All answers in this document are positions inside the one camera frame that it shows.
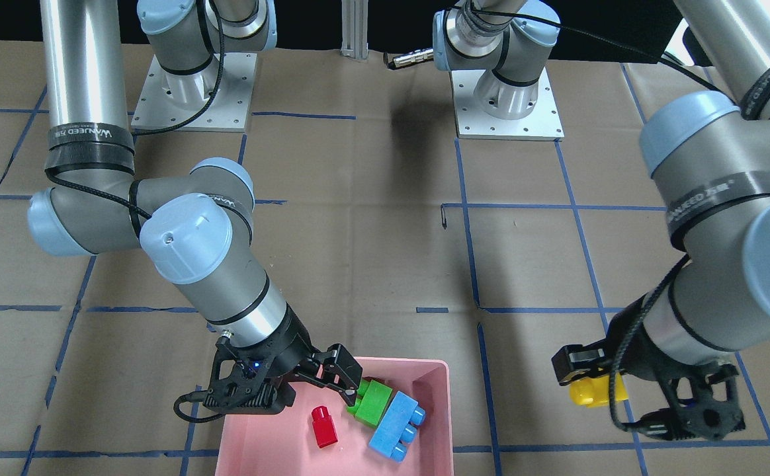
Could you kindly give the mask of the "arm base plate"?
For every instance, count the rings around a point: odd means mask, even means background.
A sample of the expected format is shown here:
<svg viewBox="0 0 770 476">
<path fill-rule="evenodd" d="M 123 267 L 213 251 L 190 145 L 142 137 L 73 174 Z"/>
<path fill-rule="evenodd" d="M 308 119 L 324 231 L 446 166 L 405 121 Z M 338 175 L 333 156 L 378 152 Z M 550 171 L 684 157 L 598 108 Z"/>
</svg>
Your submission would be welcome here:
<svg viewBox="0 0 770 476">
<path fill-rule="evenodd" d="M 216 84 L 218 60 L 201 72 L 174 75 L 153 58 L 135 106 L 133 130 L 150 132 L 180 126 L 182 132 L 244 132 L 257 60 L 255 52 L 226 54 L 220 88 L 212 105 L 203 112 Z"/>
<path fill-rule="evenodd" d="M 505 84 L 490 70 L 452 71 L 450 78 L 458 138 L 557 141 L 566 136 L 545 69 L 527 87 Z"/>
</svg>

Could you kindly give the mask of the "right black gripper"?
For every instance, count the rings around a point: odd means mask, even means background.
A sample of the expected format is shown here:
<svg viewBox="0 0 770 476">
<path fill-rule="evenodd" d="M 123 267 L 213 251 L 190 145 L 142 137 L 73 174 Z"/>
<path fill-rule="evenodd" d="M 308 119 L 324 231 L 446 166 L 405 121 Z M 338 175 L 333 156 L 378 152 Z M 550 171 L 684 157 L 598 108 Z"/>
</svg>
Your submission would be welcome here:
<svg viewBox="0 0 770 476">
<path fill-rule="evenodd" d="M 291 307 L 266 340 L 236 347 L 231 338 L 216 341 L 210 383 L 203 406 L 220 414 L 277 414 L 296 397 L 289 385 L 294 374 L 319 388 L 339 394 L 355 406 L 362 367 L 341 343 L 325 352 L 312 346 L 309 332 Z"/>
</svg>

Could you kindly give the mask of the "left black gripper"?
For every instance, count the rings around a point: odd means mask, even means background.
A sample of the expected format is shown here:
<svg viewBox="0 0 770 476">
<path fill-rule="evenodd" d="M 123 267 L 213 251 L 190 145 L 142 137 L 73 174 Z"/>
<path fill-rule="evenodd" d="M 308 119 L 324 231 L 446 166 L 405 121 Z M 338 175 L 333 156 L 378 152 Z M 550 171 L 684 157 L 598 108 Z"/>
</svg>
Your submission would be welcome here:
<svg viewBox="0 0 770 476">
<path fill-rule="evenodd" d="M 552 355 L 558 385 L 564 387 L 585 377 L 606 376 L 611 370 L 616 371 L 616 386 L 620 385 L 621 374 L 657 383 L 666 401 L 663 409 L 632 422 L 620 421 L 614 407 L 609 410 L 617 428 L 652 439 L 719 441 L 727 434 L 745 430 L 735 365 L 682 364 L 657 349 L 642 327 L 625 348 L 622 346 L 644 302 L 644 298 L 639 298 L 615 314 L 607 340 L 561 346 Z"/>
</svg>

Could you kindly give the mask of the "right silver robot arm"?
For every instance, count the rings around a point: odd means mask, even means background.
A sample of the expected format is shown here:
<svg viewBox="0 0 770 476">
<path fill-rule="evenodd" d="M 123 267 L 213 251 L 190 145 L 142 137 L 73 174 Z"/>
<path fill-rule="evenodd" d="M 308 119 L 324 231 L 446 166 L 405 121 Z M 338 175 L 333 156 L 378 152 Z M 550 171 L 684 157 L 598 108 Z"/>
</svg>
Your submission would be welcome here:
<svg viewBox="0 0 770 476">
<path fill-rule="evenodd" d="M 255 192 L 249 173 L 224 157 L 185 176 L 136 180 L 128 129 L 115 1 L 40 4 L 50 130 L 44 172 L 32 196 L 34 241 L 55 256 L 140 248 L 156 271 L 218 332 L 204 391 L 178 397 L 228 414 L 277 414 L 292 406 L 292 382 L 337 392 L 352 407 L 362 367 L 342 345 L 318 350 L 251 250 Z"/>
</svg>

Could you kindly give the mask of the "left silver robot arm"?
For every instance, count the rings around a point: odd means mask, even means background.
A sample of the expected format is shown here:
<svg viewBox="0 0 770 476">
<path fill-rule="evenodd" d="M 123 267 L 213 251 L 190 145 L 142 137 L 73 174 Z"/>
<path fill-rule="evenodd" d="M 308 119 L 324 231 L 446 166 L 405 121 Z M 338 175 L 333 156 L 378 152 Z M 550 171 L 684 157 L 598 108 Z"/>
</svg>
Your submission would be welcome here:
<svg viewBox="0 0 770 476">
<path fill-rule="evenodd" d="M 678 1 L 730 89 L 655 112 L 639 144 L 683 257 L 593 344 L 552 358 L 572 395 L 658 440 L 744 428 L 730 355 L 770 338 L 770 1 Z"/>
</svg>

